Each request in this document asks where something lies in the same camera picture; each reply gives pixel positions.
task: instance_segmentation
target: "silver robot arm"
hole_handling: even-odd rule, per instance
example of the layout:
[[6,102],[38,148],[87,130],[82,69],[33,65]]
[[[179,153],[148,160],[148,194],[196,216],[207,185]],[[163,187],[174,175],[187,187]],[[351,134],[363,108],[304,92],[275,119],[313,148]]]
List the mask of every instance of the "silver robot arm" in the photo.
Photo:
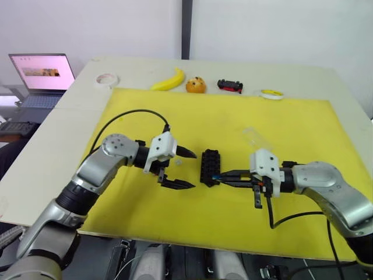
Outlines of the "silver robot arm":
[[250,170],[230,170],[213,179],[233,187],[252,188],[256,208],[262,208],[261,193],[268,198],[284,192],[310,197],[346,239],[364,270],[373,271],[372,202],[348,185],[331,164],[283,162],[282,165],[279,167],[273,153],[260,149],[250,155]]
[[168,188],[194,187],[186,181],[167,180],[164,169],[175,155],[196,157],[178,146],[169,131],[153,138],[149,148],[143,141],[132,141],[121,134],[106,137],[25,233],[17,251],[19,260],[2,279],[61,279],[61,269],[71,262],[79,244],[76,230],[121,166],[134,165],[145,173],[159,175],[158,182]]

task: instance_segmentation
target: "tape roll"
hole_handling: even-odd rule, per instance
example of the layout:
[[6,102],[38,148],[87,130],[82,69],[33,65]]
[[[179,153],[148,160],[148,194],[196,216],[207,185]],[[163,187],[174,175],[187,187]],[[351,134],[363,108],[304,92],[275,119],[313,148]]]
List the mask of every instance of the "tape roll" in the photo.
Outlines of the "tape roll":
[[278,92],[272,89],[262,89],[260,92],[260,96],[272,100],[281,100],[284,98],[284,94],[282,92]]
[[98,88],[112,89],[119,84],[119,78],[116,74],[104,73],[95,78],[95,84]]

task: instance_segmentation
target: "banana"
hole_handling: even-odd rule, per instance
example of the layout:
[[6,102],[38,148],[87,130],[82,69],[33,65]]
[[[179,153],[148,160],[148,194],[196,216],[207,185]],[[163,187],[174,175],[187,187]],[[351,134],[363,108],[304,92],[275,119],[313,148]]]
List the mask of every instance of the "banana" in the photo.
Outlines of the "banana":
[[162,82],[155,83],[150,89],[151,90],[169,90],[182,83],[184,81],[185,75],[182,70],[175,67],[176,74],[170,79],[163,80]]

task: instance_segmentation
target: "yellow mat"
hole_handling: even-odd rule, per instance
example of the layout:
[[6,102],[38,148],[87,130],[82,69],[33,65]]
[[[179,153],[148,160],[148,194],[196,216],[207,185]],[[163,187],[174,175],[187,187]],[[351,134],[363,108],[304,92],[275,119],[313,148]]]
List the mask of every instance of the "yellow mat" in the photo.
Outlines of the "yellow mat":
[[[263,209],[255,209],[252,190],[223,184],[208,188],[199,182],[200,156],[207,148],[219,150],[222,172],[249,168],[253,150],[242,133],[248,127],[254,127],[270,142],[280,162],[329,162],[349,184],[372,197],[372,180],[328,101],[115,89],[85,153],[109,119],[131,109],[151,109],[165,116],[178,144],[199,156],[181,158],[181,165],[173,159],[166,170],[170,179],[186,180],[196,187],[171,190],[157,184],[154,175],[135,167],[122,167],[89,212],[84,231],[198,247],[332,259],[324,216],[293,219],[272,230],[265,200]],[[121,133],[149,145],[163,125],[162,120],[148,113],[126,115],[112,123],[99,142],[109,134]],[[319,211],[316,203],[303,195],[281,194],[272,201],[275,221],[294,213]],[[353,252],[335,230],[333,238],[340,259],[353,260]]]

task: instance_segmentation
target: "white table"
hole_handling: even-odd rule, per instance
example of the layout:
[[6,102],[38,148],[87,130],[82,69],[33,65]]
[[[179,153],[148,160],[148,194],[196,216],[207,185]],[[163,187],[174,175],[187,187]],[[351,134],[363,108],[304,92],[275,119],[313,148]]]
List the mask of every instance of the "white table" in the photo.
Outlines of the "white table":
[[[155,82],[173,76],[174,67],[183,69],[187,79],[201,76],[207,84],[207,93],[236,94],[217,88],[217,80],[224,78],[241,81],[244,95],[254,95],[259,89],[276,89],[287,97],[329,100],[372,175],[373,126],[331,69],[100,57],[86,65],[0,181],[1,220],[31,225],[74,174],[111,95],[109,90],[95,87],[97,75],[112,72],[120,77],[119,87],[148,89]],[[185,82],[173,91],[184,92]]]

